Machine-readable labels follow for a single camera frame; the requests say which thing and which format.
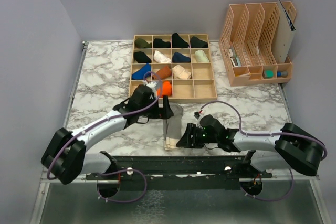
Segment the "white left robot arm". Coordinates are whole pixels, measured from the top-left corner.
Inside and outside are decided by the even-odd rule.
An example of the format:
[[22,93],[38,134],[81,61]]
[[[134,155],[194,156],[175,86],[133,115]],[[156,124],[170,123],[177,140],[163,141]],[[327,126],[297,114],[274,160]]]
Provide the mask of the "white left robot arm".
[[162,81],[144,82],[100,119],[73,131],[64,127],[58,129],[41,158],[47,178],[67,185],[82,173],[86,152],[104,138],[136,124],[142,116],[171,118],[174,113],[163,90]]

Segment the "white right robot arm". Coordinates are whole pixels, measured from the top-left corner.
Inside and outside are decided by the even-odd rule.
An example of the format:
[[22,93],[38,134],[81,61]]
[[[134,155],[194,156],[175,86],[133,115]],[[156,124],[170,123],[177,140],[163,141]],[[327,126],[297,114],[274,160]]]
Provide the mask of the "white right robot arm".
[[248,151],[247,161],[241,164],[246,177],[254,177],[268,169],[292,168],[306,176],[317,174],[325,145],[292,123],[279,132],[250,132],[225,128],[218,119],[206,115],[199,124],[189,123],[177,147],[202,148],[217,144],[226,152]]

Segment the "grey underwear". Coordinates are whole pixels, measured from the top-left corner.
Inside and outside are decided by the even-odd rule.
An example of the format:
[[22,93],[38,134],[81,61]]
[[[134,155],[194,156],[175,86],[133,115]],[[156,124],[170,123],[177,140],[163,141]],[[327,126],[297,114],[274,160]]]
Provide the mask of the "grey underwear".
[[176,103],[171,103],[170,107],[174,115],[163,121],[164,148],[166,150],[176,149],[176,145],[182,137],[183,108]]

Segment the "beige boxer underwear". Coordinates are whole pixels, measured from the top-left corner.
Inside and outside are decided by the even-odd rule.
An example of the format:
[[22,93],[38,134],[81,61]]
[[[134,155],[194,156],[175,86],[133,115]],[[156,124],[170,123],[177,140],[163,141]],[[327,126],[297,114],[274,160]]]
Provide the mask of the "beige boxer underwear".
[[192,73],[186,70],[181,65],[176,65],[172,68],[173,78],[180,80],[188,80],[191,78]]

